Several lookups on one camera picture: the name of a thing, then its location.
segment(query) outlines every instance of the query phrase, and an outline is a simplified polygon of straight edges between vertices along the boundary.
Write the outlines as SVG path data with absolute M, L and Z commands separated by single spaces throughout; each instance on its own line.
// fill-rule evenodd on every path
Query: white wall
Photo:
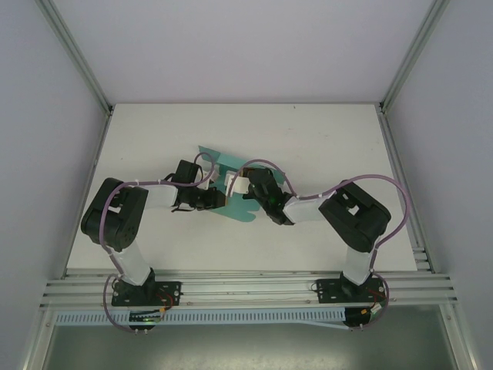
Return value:
M 451 2 L 389 121 L 431 246 L 493 368 L 493 2 Z
M 111 103 L 379 102 L 432 0 L 55 0 Z
M 0 364 L 60 275 L 102 112 L 33 0 L 0 4 Z

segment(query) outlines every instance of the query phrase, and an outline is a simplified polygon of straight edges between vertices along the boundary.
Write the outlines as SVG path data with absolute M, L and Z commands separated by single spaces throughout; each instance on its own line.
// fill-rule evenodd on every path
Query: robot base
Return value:
M 320 279 L 316 282 L 318 303 L 368 303 L 385 301 L 384 284 L 380 279 L 369 277 L 364 284 L 356 286 L 342 274 L 339 279 Z
M 179 305 L 182 283 L 179 281 L 156 281 L 151 269 L 149 277 L 142 285 L 131 285 L 117 281 L 113 287 L 111 305 L 113 307 L 173 306 Z

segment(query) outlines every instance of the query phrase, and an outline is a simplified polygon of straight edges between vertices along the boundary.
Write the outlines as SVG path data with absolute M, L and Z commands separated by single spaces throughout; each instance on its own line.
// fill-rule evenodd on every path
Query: white tabletop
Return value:
M 107 177 L 156 180 L 198 146 L 279 165 L 300 194 L 319 193 L 364 173 L 392 177 L 372 105 L 119 104 L 113 114 L 88 202 Z M 358 183 L 391 212 L 387 231 L 401 221 L 395 188 L 381 180 Z M 243 223 L 212 212 L 146 210 L 137 237 L 156 269 L 223 271 L 340 271 L 346 245 L 326 221 L 277 226 L 260 210 Z M 105 251 L 78 232 L 69 268 L 112 267 Z M 415 271 L 407 231 L 378 254 L 379 271 Z

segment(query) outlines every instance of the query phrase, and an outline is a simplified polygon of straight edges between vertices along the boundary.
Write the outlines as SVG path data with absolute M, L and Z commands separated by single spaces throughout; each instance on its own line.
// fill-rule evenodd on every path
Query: glass panel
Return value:
M 394 307 L 366 331 L 310 325 L 55 329 L 46 370 L 454 369 L 438 308 Z

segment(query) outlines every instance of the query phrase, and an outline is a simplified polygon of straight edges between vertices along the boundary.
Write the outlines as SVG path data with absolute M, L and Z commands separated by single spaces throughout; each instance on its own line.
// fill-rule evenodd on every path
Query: robotic arm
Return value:
M 301 200 L 283 192 L 272 171 L 245 169 L 250 181 L 244 199 L 255 199 L 270 219 L 279 225 L 327 220 L 349 247 L 340 276 L 340 288 L 349 298 L 360 294 L 371 276 L 371 261 L 377 239 L 391 220 L 387 208 L 355 183 L 316 199 Z
M 122 279 L 113 287 L 116 294 L 112 305 L 162 305 L 160 300 L 156 300 L 156 293 L 162 286 L 155 281 L 153 269 L 143 259 L 136 235 L 143 211 L 147 208 L 173 207 L 172 211 L 188 211 L 224 207 L 226 196 L 215 187 L 209 187 L 208 184 L 205 189 L 190 186 L 199 178 L 199 172 L 203 177 L 199 165 L 181 160 L 176 172 L 166 180 L 188 186 L 160 184 L 147 186 L 146 189 L 139 186 L 123 187 L 111 200 L 103 236 L 106 246 L 111 250 L 111 258 L 122 272 Z M 248 183 L 247 191 L 243 188 L 243 199 L 256 200 L 274 223 L 294 225 L 315 220 L 329 222 L 349 247 L 338 284 L 330 289 L 336 289 L 336 293 L 343 296 L 342 301 L 352 302 L 362 298 L 362 302 L 366 302 L 365 289 L 370 286 L 374 289 L 374 283 L 378 282 L 377 279 L 371 279 L 372 257 L 375 244 L 391 219 L 387 208 L 355 183 L 348 183 L 327 195 L 306 199 L 284 192 L 268 168 L 246 167 L 240 175 L 243 187 Z M 120 184 L 122 181 L 106 179 L 82 218 L 82 232 L 96 244 L 101 244 L 99 228 L 103 208 L 109 195 Z

